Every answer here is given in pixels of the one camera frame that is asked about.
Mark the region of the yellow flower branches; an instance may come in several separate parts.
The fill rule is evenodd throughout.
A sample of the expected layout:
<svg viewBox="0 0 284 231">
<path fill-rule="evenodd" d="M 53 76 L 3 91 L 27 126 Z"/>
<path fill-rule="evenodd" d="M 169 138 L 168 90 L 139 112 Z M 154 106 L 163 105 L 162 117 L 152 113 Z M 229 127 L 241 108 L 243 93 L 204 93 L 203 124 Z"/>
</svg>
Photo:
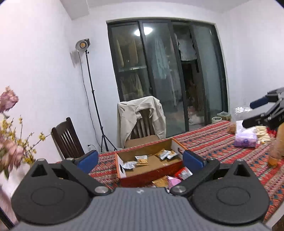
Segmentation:
<svg viewBox="0 0 284 231">
<path fill-rule="evenodd" d="M 34 158 L 34 154 L 36 154 L 35 146 L 39 144 L 39 142 L 46 140 L 48 136 L 44 135 L 43 133 L 40 133 L 39 135 L 39 141 L 35 144 L 31 145 L 29 144 L 30 137 L 33 136 L 34 133 L 30 133 L 26 139 L 23 138 L 23 134 L 20 133 L 20 135 L 16 135 L 16 138 L 19 139 L 18 143 L 24 148 L 24 156 L 22 158 L 21 163 L 26 164 L 32 164 L 36 161 Z"/>
</svg>

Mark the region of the gold clear cracker packet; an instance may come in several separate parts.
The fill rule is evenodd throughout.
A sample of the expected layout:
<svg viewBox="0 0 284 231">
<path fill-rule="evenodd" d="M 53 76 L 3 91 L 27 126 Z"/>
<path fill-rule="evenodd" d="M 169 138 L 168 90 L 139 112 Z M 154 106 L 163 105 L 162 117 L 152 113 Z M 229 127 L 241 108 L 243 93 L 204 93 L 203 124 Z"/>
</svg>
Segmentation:
<svg viewBox="0 0 284 231">
<path fill-rule="evenodd" d="M 175 156 L 175 152 L 162 149 L 161 151 L 156 153 L 155 156 L 157 156 L 160 160 L 171 159 Z"/>
</svg>

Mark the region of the clear plastic bag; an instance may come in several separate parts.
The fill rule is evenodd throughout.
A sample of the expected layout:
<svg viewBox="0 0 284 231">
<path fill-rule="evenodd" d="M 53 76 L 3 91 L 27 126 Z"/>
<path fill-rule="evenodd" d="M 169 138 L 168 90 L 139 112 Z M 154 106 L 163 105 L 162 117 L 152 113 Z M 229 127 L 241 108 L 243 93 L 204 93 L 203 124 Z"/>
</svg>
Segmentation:
<svg viewBox="0 0 284 231">
<path fill-rule="evenodd" d="M 235 108 L 234 112 L 231 114 L 231 121 L 227 128 L 227 132 L 230 134 L 236 134 L 245 131 L 242 122 L 253 115 L 252 111 L 253 109 L 245 106 Z"/>
</svg>

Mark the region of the dark wooden chair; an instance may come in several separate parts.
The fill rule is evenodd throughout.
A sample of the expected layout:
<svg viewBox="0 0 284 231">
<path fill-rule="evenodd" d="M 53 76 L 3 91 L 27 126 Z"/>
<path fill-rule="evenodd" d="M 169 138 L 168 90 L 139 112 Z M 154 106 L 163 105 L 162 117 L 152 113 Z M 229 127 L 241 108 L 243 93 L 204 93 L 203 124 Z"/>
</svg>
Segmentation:
<svg viewBox="0 0 284 231">
<path fill-rule="evenodd" d="M 85 154 L 70 117 L 51 129 L 51 136 L 64 159 Z"/>
</svg>

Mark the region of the orange brown snack packet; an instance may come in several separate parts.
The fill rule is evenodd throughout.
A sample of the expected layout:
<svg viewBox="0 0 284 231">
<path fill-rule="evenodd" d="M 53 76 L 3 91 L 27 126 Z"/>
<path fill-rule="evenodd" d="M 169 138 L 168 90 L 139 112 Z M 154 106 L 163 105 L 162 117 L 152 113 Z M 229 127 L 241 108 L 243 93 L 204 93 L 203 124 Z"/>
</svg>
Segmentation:
<svg viewBox="0 0 284 231">
<path fill-rule="evenodd" d="M 163 176 L 155 181 L 152 181 L 152 184 L 160 188 L 168 188 L 168 176 Z"/>
</svg>

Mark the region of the purple tissue pack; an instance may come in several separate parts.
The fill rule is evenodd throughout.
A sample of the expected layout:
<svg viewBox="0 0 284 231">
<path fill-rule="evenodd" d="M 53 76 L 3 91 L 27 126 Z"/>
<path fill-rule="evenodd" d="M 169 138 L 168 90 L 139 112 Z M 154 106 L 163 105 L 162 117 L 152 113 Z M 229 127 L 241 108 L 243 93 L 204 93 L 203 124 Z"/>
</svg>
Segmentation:
<svg viewBox="0 0 284 231">
<path fill-rule="evenodd" d="M 258 141 L 256 129 L 250 128 L 237 131 L 234 137 L 234 146 L 243 148 L 255 148 Z"/>
</svg>

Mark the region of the drinking glass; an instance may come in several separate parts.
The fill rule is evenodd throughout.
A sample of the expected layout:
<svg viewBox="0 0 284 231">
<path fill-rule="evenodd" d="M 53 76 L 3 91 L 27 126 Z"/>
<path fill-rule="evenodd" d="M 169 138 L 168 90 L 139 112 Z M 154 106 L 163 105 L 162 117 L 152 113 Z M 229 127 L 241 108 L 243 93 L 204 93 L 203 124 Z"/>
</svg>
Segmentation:
<svg viewBox="0 0 284 231">
<path fill-rule="evenodd" d="M 271 144 L 269 150 L 269 157 L 268 157 L 268 166 L 276 168 L 281 158 L 282 158 L 282 149 L 279 148 L 276 144 Z"/>
</svg>

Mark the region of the white cracker packet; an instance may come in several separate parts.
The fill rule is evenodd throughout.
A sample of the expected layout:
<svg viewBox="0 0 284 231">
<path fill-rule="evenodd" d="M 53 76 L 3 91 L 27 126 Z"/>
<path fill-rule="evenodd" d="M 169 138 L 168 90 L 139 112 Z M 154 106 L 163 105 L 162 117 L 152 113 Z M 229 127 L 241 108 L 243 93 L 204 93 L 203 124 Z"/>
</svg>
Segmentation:
<svg viewBox="0 0 284 231">
<path fill-rule="evenodd" d="M 122 167 L 123 169 L 127 169 L 127 170 L 131 170 L 131 169 L 134 169 L 137 165 L 137 161 L 128 161 L 128 162 L 125 162 Z"/>
</svg>

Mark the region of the orange cardboard box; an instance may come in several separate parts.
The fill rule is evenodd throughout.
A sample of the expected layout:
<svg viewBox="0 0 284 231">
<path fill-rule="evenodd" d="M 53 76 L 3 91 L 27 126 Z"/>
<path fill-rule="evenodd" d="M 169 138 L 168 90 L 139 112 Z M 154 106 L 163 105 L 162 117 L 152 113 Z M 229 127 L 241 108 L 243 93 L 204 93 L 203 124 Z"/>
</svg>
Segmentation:
<svg viewBox="0 0 284 231">
<path fill-rule="evenodd" d="M 116 152 L 116 171 L 122 187 L 143 187 L 183 168 L 185 146 L 166 139 Z"/>
</svg>

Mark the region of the red patterned tablecloth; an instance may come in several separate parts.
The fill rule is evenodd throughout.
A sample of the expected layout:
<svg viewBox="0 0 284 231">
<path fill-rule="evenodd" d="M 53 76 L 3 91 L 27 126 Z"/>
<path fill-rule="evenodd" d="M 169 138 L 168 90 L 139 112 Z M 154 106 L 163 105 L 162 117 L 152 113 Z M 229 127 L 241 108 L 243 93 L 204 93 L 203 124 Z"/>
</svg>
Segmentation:
<svg viewBox="0 0 284 231">
<path fill-rule="evenodd" d="M 236 159 L 245 160 L 258 177 L 270 197 L 270 206 L 264 221 L 278 210 L 283 203 L 283 160 L 276 168 L 268 167 L 269 144 L 258 144 L 256 148 L 234 146 L 234 136 L 228 133 L 228 121 L 176 135 L 173 138 L 185 148 L 201 157 L 214 157 L 222 163 L 231 164 Z"/>
</svg>

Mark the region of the chair with brown seat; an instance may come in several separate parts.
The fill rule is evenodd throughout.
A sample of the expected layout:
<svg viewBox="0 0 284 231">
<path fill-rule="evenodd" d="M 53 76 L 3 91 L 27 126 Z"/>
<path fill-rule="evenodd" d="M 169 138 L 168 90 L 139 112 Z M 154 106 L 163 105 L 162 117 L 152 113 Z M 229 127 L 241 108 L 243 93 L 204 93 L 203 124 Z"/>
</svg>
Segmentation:
<svg viewBox="0 0 284 231">
<path fill-rule="evenodd" d="M 141 110 L 140 114 L 141 118 L 137 119 L 130 139 L 125 143 L 125 148 L 136 147 L 159 140 L 158 136 L 155 135 L 152 119 L 149 117 L 150 110 Z"/>
</svg>

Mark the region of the small pink snack packet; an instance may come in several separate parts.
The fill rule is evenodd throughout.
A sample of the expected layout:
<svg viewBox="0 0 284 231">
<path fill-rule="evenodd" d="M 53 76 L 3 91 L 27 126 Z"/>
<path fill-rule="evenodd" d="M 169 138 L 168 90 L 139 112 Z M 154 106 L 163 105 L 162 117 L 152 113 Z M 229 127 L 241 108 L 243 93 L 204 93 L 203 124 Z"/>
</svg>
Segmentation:
<svg viewBox="0 0 284 231">
<path fill-rule="evenodd" d="M 172 187 L 181 183 L 181 180 L 176 177 L 167 176 L 168 181 L 168 189 L 170 190 Z"/>
</svg>

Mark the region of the orange thermos bottle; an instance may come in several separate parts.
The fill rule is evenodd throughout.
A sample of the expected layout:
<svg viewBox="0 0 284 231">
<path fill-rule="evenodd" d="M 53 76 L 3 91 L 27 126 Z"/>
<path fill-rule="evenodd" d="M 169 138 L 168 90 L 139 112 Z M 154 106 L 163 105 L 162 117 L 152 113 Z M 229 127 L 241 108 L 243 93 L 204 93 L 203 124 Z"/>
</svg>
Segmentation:
<svg viewBox="0 0 284 231">
<path fill-rule="evenodd" d="M 284 124 L 278 127 L 276 139 L 270 143 L 270 156 L 281 159 L 283 157 L 283 129 Z"/>
</svg>

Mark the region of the gold cracker snack packet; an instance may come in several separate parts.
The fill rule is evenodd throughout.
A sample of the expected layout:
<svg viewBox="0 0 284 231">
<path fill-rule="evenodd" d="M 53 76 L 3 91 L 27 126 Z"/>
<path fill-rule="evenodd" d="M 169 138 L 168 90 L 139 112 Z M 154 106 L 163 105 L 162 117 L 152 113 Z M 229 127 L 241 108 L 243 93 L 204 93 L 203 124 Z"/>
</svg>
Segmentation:
<svg viewBox="0 0 284 231">
<path fill-rule="evenodd" d="M 146 166 L 149 165 L 148 162 L 148 156 L 142 155 L 142 156 L 135 156 L 136 161 L 138 162 L 136 166 Z"/>
</svg>

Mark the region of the black light stand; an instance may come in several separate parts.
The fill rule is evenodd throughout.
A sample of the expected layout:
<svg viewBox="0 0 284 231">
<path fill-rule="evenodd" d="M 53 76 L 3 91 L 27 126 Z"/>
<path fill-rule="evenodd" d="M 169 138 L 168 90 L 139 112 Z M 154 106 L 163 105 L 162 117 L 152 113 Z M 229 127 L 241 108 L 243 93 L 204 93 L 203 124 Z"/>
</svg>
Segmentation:
<svg viewBox="0 0 284 231">
<path fill-rule="evenodd" d="M 100 118 L 100 114 L 99 114 L 99 110 L 98 110 L 98 106 L 97 106 L 97 102 L 96 102 L 96 98 L 95 98 L 94 87 L 93 87 L 93 83 L 92 83 L 88 54 L 89 54 L 89 51 L 86 50 L 85 56 L 86 56 L 88 74 L 89 74 L 89 82 L 90 82 L 90 85 L 91 85 L 91 93 L 92 93 L 92 97 L 93 97 L 93 101 L 94 101 L 94 105 L 95 105 L 95 109 L 96 109 L 96 114 L 97 114 L 100 130 L 101 130 L 101 134 L 102 134 L 101 151 L 103 151 L 103 144 L 104 144 L 106 151 L 109 152 L 108 143 L 113 147 L 114 151 L 117 151 L 116 146 L 114 146 L 114 144 L 108 139 L 108 137 L 105 135 L 104 130 L 103 130 L 103 125 L 102 125 L 102 122 L 101 122 L 101 118 Z"/>
</svg>

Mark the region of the black framed glass door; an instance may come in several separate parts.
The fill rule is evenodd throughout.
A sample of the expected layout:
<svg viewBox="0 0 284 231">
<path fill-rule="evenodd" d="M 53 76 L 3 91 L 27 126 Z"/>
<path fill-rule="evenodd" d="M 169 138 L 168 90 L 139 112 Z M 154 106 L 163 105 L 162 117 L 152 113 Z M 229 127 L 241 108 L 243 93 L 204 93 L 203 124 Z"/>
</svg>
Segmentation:
<svg viewBox="0 0 284 231">
<path fill-rule="evenodd" d="M 208 125 L 218 113 L 228 111 L 214 24 L 151 18 L 107 27 L 120 100 L 160 100 L 167 136 Z"/>
</svg>

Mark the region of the pink dried flowers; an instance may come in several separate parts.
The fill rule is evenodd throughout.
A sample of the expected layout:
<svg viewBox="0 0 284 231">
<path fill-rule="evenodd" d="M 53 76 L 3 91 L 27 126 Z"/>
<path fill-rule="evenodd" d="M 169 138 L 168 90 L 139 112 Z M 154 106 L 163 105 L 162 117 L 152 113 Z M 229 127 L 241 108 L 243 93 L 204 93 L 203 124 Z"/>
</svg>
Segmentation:
<svg viewBox="0 0 284 231">
<path fill-rule="evenodd" d="M 8 179 L 13 168 L 21 165 L 24 156 L 24 148 L 18 143 L 16 130 L 13 128 L 13 120 L 9 121 L 6 113 L 19 101 L 18 96 L 10 87 L 6 87 L 1 94 L 1 173 Z"/>
</svg>

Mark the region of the studio lamp head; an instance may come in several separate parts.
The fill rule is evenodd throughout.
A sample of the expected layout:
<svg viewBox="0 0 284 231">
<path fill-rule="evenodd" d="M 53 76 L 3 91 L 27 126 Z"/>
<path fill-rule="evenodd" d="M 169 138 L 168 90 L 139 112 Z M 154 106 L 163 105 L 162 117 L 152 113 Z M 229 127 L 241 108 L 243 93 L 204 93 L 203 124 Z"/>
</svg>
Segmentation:
<svg viewBox="0 0 284 231">
<path fill-rule="evenodd" d="M 75 48 L 78 52 L 85 52 L 89 48 L 89 46 L 89 39 L 82 39 L 76 43 Z"/>
</svg>

